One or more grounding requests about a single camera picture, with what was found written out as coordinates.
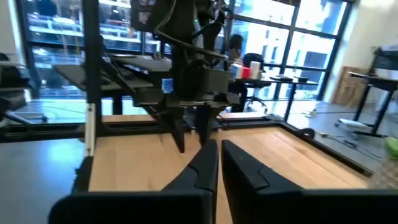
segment desk leg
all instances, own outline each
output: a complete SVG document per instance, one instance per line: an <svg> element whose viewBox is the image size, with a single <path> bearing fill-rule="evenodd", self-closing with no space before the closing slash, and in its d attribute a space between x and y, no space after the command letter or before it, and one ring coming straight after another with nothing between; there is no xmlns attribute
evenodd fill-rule
<svg viewBox="0 0 398 224"><path fill-rule="evenodd" d="M377 116L376 123L373 126L372 134L376 134L377 133L377 130L379 129L381 121L383 120L383 117L384 117L384 115L385 115L385 113L386 113L386 111L388 109L388 105L390 104L390 101L392 99L393 94L394 94L394 91L390 91L389 94L388 94L387 99L384 101L383 107L381 108L381 110L379 112L379 115Z"/></svg>
<svg viewBox="0 0 398 224"><path fill-rule="evenodd" d="M123 103L122 96L114 96L112 97L112 111L113 115L122 115L123 114Z"/></svg>
<svg viewBox="0 0 398 224"><path fill-rule="evenodd" d="M289 95L289 102L287 103L287 108L286 108L285 117L284 117L285 122L287 122L287 120L289 118L290 109L292 108L292 104L294 101L294 95L296 94L296 87L297 87L297 84L292 83L292 89L291 89L290 95Z"/></svg>
<svg viewBox="0 0 398 224"><path fill-rule="evenodd" d="M371 87L369 85L366 85L366 88L365 88L365 90L363 91L363 94L362 94L361 101L359 102L358 109L356 110L354 121L358 121L359 116L361 116L362 109L365 106L366 98L368 97L368 93L369 93L370 89L371 89Z"/></svg>

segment white wall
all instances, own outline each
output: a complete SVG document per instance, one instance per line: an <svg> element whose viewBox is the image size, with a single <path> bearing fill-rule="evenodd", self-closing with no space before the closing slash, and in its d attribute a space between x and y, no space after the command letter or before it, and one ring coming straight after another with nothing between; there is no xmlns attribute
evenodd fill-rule
<svg viewBox="0 0 398 224"><path fill-rule="evenodd" d="M373 47L391 44L398 34L397 23L398 0L361 0L359 5L353 6L330 74L324 101L332 100L343 66L371 66ZM380 90L371 90L368 102L380 100L378 91Z"/></svg>
<svg viewBox="0 0 398 224"><path fill-rule="evenodd" d="M0 0L0 52L24 64L21 35L14 0Z"/></svg>

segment red cup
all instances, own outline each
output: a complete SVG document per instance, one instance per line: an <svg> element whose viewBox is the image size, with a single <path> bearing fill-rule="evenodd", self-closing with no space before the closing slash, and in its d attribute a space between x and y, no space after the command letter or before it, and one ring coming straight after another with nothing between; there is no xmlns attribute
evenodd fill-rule
<svg viewBox="0 0 398 224"><path fill-rule="evenodd" d="M244 67L243 71L242 71L242 78L250 78L250 77L251 77L250 76L250 68Z"/></svg>

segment wooden board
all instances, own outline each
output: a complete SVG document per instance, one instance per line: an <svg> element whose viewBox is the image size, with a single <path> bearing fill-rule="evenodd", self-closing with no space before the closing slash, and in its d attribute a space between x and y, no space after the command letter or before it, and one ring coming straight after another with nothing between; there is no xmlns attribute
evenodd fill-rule
<svg viewBox="0 0 398 224"><path fill-rule="evenodd" d="M351 72L367 73L368 69L344 66L335 88L332 103L348 107L358 106L365 84L362 79L351 77Z"/></svg>
<svg viewBox="0 0 398 224"><path fill-rule="evenodd" d="M154 121L155 119L150 115L110 115L103 116L102 121L105 123L111 122L132 122L132 121Z"/></svg>
<svg viewBox="0 0 398 224"><path fill-rule="evenodd" d="M304 188L366 187L365 177L280 128L222 131L212 138L219 145L222 139L230 139ZM199 148L195 134L185 135L184 154L178 152L170 134L99 138L90 191L161 190L179 175ZM232 223L221 172L217 223Z"/></svg>
<svg viewBox="0 0 398 224"><path fill-rule="evenodd" d="M258 112L247 112L247 113L222 113L220 116L223 119L233 118L261 118L265 116L263 113ZM130 122L130 121L154 121L150 115L110 115L103 116L103 122Z"/></svg>

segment green object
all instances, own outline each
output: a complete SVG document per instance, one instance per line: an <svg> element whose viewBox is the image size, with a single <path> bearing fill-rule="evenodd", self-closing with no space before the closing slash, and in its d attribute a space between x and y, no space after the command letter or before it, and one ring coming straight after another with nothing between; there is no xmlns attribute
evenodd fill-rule
<svg viewBox="0 0 398 224"><path fill-rule="evenodd" d="M386 149L391 157L398 159L398 139L392 137L386 138Z"/></svg>

